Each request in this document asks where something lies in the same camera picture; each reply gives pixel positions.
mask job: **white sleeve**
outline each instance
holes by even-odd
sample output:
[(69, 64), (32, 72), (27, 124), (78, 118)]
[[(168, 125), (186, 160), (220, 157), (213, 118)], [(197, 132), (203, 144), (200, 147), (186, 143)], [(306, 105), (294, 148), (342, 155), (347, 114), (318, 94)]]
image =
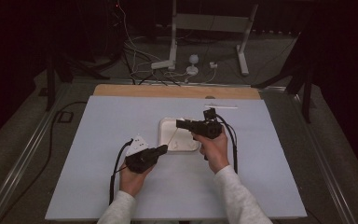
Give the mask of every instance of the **white sleeve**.
[(225, 204), (229, 223), (272, 223), (230, 165), (217, 172), (214, 183)]
[(131, 223), (136, 201), (128, 193), (118, 191), (116, 198), (103, 213), (97, 224), (126, 224)]

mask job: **white board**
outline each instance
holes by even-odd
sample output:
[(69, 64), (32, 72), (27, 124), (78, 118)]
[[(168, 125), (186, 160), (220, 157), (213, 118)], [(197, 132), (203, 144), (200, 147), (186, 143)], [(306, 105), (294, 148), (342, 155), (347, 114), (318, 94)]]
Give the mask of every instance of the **white board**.
[[(121, 147), (137, 134), (150, 147), (157, 147), (161, 119), (204, 120), (202, 112), (209, 104), (237, 107), (217, 108), (216, 113), (237, 133), (239, 176), (267, 216), (305, 217), (295, 180), (263, 100), (91, 96), (46, 219), (98, 219), (108, 206), (110, 176)], [(213, 172), (198, 151), (161, 156), (136, 200), (134, 219), (226, 216), (213, 183)]]

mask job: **white plate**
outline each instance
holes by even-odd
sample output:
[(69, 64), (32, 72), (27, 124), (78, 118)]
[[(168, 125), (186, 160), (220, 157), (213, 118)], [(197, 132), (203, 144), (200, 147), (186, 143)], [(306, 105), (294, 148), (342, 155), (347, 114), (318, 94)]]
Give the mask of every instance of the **white plate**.
[(195, 151), (200, 148), (200, 142), (193, 140), (191, 132), (176, 128), (176, 120), (165, 118), (159, 122), (158, 145), (168, 145), (169, 151)]

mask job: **white stand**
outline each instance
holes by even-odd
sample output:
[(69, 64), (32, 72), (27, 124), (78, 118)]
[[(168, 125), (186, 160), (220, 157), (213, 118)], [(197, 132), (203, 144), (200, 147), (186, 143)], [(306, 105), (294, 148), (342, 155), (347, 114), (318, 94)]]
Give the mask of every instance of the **white stand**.
[(186, 69), (186, 72), (191, 76), (195, 76), (199, 72), (199, 69), (193, 64)]
[(241, 73), (249, 75), (248, 65), (246, 64), (244, 50), (249, 34), (251, 33), (255, 13), (258, 5), (253, 5), (251, 15), (244, 17), (227, 17), (227, 16), (211, 16), (198, 14), (181, 14), (176, 13), (176, 0), (172, 2), (172, 40), (170, 59), (160, 63), (152, 63), (152, 69), (168, 67), (168, 70), (175, 69), (176, 62), (176, 29), (187, 30), (206, 30), (206, 31), (223, 31), (243, 33), (243, 40), (237, 46), (238, 60), (240, 62)]

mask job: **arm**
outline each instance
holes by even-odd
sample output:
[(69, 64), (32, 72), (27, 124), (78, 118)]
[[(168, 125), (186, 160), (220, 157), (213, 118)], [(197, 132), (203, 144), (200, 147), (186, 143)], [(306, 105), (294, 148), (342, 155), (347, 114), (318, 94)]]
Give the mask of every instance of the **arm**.
[(215, 139), (193, 136), (202, 143), (200, 153), (208, 158), (209, 167), (215, 173), (214, 182), (225, 204), (229, 223), (270, 224), (255, 197), (229, 165), (225, 129)]
[(229, 223), (270, 224), (252, 193), (241, 183), (229, 165), (214, 177), (214, 183), (225, 204)]
[(142, 174), (133, 173), (130, 169), (120, 171), (120, 191), (98, 220), (98, 224), (123, 224), (131, 222), (131, 217), (136, 207), (135, 196), (141, 190), (146, 176), (152, 169), (153, 167), (150, 167)]

